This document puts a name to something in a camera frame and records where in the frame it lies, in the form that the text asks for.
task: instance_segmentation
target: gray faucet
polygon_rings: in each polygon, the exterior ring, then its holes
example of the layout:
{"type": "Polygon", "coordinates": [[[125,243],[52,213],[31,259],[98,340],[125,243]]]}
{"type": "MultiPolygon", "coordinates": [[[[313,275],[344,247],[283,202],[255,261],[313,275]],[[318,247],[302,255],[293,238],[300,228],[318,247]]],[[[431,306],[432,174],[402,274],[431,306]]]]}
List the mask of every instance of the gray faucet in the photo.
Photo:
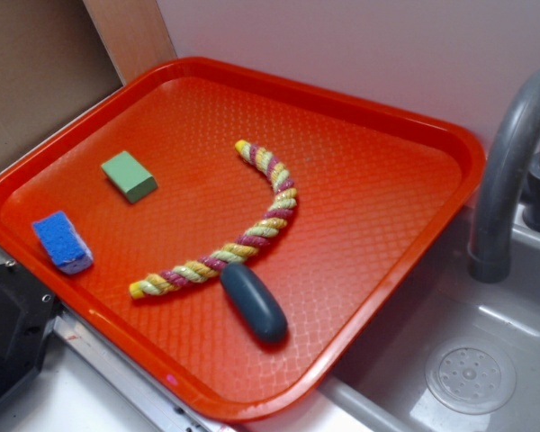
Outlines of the gray faucet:
{"type": "Polygon", "coordinates": [[[510,271],[510,236],[523,184],[531,203],[523,218],[540,231],[540,70],[520,87],[490,149],[468,245],[470,275],[496,283],[510,271]]]}

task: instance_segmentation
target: sink basin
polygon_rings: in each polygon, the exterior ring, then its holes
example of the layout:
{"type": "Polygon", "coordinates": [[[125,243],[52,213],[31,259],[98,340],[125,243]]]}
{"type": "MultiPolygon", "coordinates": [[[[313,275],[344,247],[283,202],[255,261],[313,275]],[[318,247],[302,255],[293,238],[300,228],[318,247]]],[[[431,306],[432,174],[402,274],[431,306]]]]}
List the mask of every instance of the sink basin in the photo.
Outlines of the sink basin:
{"type": "Polygon", "coordinates": [[[479,283],[466,271],[470,216],[456,217],[330,374],[364,423],[384,418],[377,431],[540,431],[540,234],[515,226],[510,276],[479,283]]]}

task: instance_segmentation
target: drain cover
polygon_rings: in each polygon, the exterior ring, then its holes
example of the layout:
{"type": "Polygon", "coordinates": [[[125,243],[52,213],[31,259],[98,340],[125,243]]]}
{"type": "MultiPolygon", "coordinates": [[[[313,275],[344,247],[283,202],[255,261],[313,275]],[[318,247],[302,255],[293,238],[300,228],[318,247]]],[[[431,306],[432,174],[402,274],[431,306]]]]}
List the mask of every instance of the drain cover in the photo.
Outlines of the drain cover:
{"type": "Polygon", "coordinates": [[[516,371],[508,355],[485,340],[458,337],[438,346],[426,363],[434,396],[464,414],[497,410],[512,396],[516,371]]]}

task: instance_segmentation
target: green sponge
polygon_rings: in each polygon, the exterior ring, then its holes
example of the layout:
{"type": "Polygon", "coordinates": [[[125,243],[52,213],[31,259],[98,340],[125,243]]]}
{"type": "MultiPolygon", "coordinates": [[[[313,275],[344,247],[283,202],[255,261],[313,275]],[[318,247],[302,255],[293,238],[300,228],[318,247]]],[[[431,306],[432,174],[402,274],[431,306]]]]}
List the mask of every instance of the green sponge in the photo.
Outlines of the green sponge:
{"type": "Polygon", "coordinates": [[[102,170],[131,203],[158,188],[152,174],[127,151],[104,162],[102,170]]]}

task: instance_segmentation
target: scrubbing sponge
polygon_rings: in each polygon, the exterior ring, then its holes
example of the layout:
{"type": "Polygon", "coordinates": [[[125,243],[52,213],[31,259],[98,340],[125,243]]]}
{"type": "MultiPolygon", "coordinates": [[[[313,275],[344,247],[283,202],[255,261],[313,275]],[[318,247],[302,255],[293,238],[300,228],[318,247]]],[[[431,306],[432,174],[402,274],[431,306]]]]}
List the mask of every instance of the scrubbing sponge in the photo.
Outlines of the scrubbing sponge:
{"type": "Polygon", "coordinates": [[[94,262],[92,252],[63,211],[33,222],[32,227],[54,265],[67,275],[81,272],[94,262]]]}

